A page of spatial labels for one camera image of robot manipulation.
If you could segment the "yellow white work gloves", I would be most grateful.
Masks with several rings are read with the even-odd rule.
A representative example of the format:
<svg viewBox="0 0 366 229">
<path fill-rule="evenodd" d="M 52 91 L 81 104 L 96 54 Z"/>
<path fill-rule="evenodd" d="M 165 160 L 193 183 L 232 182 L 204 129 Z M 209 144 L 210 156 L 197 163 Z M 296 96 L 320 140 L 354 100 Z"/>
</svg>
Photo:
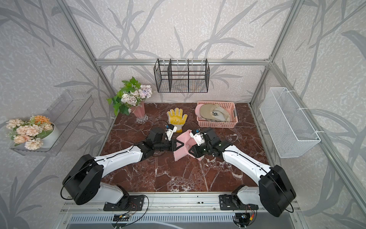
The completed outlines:
<svg viewBox="0 0 366 229">
<path fill-rule="evenodd" d="M 175 110 L 171 109 L 168 111 L 167 116 L 168 123 L 177 127 L 177 133 L 182 133 L 182 127 L 186 123 L 188 115 L 183 114 L 183 110 L 177 107 Z"/>
</svg>

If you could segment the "pink cap in basket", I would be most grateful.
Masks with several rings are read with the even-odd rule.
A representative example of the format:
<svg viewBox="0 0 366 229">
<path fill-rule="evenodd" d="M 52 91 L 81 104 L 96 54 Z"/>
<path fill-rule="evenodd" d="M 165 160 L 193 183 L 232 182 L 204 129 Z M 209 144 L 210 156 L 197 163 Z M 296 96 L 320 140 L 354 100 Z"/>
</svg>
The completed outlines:
<svg viewBox="0 0 366 229">
<path fill-rule="evenodd" d="M 200 110 L 201 110 L 201 107 L 203 106 L 204 104 L 198 104 L 195 108 L 195 115 L 198 117 L 198 118 L 202 118 L 201 116 L 201 113 L 200 113 Z"/>
</svg>

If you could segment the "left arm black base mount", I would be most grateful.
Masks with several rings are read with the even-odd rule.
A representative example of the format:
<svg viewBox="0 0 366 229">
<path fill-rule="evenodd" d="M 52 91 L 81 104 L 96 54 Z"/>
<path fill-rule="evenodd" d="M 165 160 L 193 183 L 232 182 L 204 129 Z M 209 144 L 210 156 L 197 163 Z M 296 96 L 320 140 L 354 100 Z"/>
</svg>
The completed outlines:
<svg viewBox="0 0 366 229">
<path fill-rule="evenodd" d="M 144 196 L 123 196 L 116 204 L 106 202 L 104 211 L 142 211 L 144 205 Z"/>
</svg>

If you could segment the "beige baseball cap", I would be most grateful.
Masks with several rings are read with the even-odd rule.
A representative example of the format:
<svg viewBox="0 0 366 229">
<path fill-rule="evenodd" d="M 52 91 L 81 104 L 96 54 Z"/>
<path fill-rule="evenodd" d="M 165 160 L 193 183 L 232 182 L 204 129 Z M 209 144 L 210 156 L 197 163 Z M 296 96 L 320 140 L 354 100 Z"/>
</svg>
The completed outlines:
<svg viewBox="0 0 366 229">
<path fill-rule="evenodd" d="M 219 104 L 204 104 L 200 107 L 200 116 L 212 122 L 230 122 L 230 114 Z"/>
</svg>

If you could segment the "white mesh wall basket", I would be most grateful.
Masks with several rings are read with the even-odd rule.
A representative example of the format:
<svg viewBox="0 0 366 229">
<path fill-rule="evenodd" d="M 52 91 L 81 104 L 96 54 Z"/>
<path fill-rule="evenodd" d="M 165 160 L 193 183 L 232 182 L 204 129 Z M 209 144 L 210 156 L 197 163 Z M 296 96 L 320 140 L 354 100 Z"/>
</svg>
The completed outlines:
<svg viewBox="0 0 366 229">
<path fill-rule="evenodd" d="M 260 112 L 281 158 L 300 157 L 321 142 L 303 109 L 285 87 L 271 87 Z"/>
</svg>

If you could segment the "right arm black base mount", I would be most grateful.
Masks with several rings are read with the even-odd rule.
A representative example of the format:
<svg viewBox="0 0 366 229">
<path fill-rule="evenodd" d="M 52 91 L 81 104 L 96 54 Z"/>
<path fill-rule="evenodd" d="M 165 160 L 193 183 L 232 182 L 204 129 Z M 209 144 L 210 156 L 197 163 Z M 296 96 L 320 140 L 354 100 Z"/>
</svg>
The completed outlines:
<svg viewBox="0 0 366 229">
<path fill-rule="evenodd" d="M 219 195 L 220 210 L 258 210 L 258 205 L 243 204 L 236 195 Z"/>
</svg>

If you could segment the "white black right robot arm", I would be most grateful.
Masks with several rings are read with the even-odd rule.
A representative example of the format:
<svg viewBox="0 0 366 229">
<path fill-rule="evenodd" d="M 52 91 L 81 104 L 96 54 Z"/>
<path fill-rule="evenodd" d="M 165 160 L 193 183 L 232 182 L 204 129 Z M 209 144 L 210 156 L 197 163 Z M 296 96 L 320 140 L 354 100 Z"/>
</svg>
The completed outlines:
<svg viewBox="0 0 366 229">
<path fill-rule="evenodd" d="M 284 169 L 261 163 L 241 151 L 233 143 L 221 140 L 212 128 L 195 130 L 189 134 L 195 144 L 188 151 L 196 158 L 213 155 L 222 158 L 248 175 L 256 187 L 240 186 L 232 193 L 233 207 L 245 210 L 250 205 L 262 206 L 279 217 L 296 198 L 296 192 Z"/>
</svg>

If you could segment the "pink glass vase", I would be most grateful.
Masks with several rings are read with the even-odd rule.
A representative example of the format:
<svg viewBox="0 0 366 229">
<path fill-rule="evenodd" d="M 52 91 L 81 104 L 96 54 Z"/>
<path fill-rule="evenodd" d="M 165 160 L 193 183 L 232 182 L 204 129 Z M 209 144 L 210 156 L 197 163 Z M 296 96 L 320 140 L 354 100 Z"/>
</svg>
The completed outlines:
<svg viewBox="0 0 366 229">
<path fill-rule="evenodd" d="M 138 106 L 131 107 L 132 113 L 136 116 L 136 122 L 143 124 L 148 120 L 148 115 L 145 114 L 144 101 Z"/>
</svg>

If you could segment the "green and lilac flower bouquet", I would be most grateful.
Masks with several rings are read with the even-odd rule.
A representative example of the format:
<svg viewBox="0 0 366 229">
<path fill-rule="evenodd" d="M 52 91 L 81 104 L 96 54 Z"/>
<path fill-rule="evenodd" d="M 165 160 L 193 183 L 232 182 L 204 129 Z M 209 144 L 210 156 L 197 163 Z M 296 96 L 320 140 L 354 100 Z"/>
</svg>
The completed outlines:
<svg viewBox="0 0 366 229">
<path fill-rule="evenodd" d="M 116 96 L 107 99 L 108 104 L 113 106 L 115 116 L 119 114 L 132 114 L 131 107 L 138 106 L 142 101 L 150 98 L 153 90 L 150 85 L 142 85 L 138 80 L 132 77 L 128 81 L 122 81 L 124 87 Z"/>
</svg>

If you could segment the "clear acrylic wall shelf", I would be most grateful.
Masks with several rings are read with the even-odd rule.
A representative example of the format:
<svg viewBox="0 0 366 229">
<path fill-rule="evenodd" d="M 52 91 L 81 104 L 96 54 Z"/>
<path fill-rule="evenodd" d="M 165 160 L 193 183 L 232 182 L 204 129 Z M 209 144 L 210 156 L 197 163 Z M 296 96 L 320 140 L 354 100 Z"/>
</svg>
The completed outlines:
<svg viewBox="0 0 366 229">
<path fill-rule="evenodd" d="M 43 113 L 55 124 L 54 131 L 43 140 L 43 146 L 37 150 L 27 150 L 22 144 L 10 149 L 23 156 L 56 156 L 93 103 L 91 94 L 64 91 Z"/>
</svg>

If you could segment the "white pot peach flowers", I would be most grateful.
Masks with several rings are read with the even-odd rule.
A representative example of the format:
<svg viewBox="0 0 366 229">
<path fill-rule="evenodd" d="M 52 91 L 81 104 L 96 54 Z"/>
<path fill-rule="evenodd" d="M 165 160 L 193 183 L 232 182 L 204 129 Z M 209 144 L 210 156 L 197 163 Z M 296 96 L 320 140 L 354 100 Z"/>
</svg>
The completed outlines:
<svg viewBox="0 0 366 229">
<path fill-rule="evenodd" d="M 30 151 L 51 148 L 61 135 L 57 126 L 43 115 L 28 120 L 11 119 L 6 122 L 6 128 L 15 147 L 23 146 Z"/>
</svg>

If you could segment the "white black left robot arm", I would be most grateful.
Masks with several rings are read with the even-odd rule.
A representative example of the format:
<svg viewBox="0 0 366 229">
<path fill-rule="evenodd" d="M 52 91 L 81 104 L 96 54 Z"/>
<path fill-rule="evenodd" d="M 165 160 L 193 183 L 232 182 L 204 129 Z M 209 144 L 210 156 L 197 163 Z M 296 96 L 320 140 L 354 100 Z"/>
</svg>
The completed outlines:
<svg viewBox="0 0 366 229">
<path fill-rule="evenodd" d="M 89 201 L 103 201 L 113 208 L 125 209 L 131 199 L 128 192 L 119 186 L 102 182 L 108 174 L 129 164 L 138 163 L 154 155 L 157 151 L 174 152 L 184 146 L 173 138 L 174 131 L 154 128 L 148 137 L 121 151 L 104 156 L 83 155 L 62 182 L 70 199 L 77 205 Z"/>
</svg>

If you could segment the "pink plastic basket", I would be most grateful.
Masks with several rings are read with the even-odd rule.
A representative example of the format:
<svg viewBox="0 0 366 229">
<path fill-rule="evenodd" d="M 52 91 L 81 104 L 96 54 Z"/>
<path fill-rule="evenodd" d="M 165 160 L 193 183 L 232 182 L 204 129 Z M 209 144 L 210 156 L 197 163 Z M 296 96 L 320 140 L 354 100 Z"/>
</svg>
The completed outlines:
<svg viewBox="0 0 366 229">
<path fill-rule="evenodd" d="M 211 120 L 206 120 L 203 118 L 198 118 L 197 122 L 200 127 L 212 127 L 212 128 L 230 128 L 233 129 L 235 125 L 238 123 L 238 117 L 236 113 L 235 103 L 233 102 L 219 102 L 219 101 L 199 101 L 198 104 L 219 104 L 222 108 L 224 108 L 231 117 L 230 122 L 212 122 Z"/>
</svg>

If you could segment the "pink baseball cap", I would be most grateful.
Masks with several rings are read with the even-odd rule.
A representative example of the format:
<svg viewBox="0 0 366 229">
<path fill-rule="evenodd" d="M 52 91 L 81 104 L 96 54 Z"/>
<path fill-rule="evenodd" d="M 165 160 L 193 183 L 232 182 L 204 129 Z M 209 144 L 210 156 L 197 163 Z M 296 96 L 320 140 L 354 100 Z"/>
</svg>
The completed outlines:
<svg viewBox="0 0 366 229">
<path fill-rule="evenodd" d="M 184 133 L 180 134 L 176 139 L 183 142 L 184 149 L 180 149 L 178 151 L 173 152 L 174 160 L 178 161 L 179 159 L 183 158 L 184 156 L 191 156 L 194 158 L 193 155 L 189 154 L 189 150 L 197 145 L 195 140 L 190 137 L 191 130 L 187 130 Z"/>
</svg>

